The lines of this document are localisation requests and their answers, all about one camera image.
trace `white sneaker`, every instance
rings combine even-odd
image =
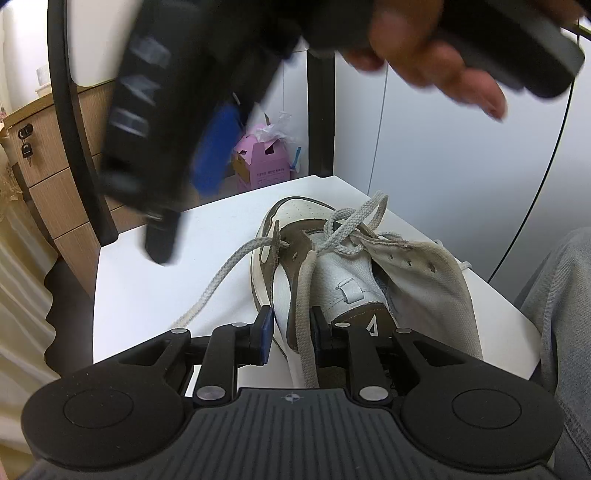
[[[328,323],[362,325],[376,336],[408,327],[482,358],[472,300],[455,258],[432,242],[374,233],[387,199],[378,192],[358,210],[335,210],[305,197],[281,200],[265,216],[257,237],[230,257],[173,327],[186,326],[233,266],[252,252],[255,303],[275,309],[274,338],[296,388],[319,386],[311,306],[320,306]]]

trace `person's leg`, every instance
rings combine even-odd
[[[541,382],[564,411],[554,471],[591,479],[591,228],[568,234],[516,306],[541,334]]]

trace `metal rivet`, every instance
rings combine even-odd
[[[206,401],[220,400],[226,395],[226,391],[217,385],[205,385],[197,390],[197,398]]]
[[[372,385],[359,390],[359,396],[367,401],[382,401],[388,398],[388,390],[377,385]]]

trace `hand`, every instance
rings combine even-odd
[[[419,88],[435,85],[452,100],[477,105],[487,115],[502,120],[507,104],[495,79],[483,70],[466,67],[450,44],[430,40],[443,1],[382,0],[369,30],[373,51],[348,51],[343,56],[353,67],[367,72],[379,70],[385,60],[407,83]],[[583,16],[574,0],[534,3],[561,25]]]

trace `white cabinet door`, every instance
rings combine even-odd
[[[581,39],[591,56],[591,43]],[[568,232],[591,226],[591,63],[575,81],[556,157],[540,196],[515,245],[493,278],[514,301],[552,247]]]
[[[69,0],[68,48],[72,79],[89,87],[117,75],[141,0]]]
[[[359,73],[336,55],[334,173],[364,193],[369,191],[385,82],[385,69]]]
[[[371,177],[370,193],[388,193],[393,212],[486,280],[540,186],[567,103],[505,93],[509,113],[498,123],[390,70]]]

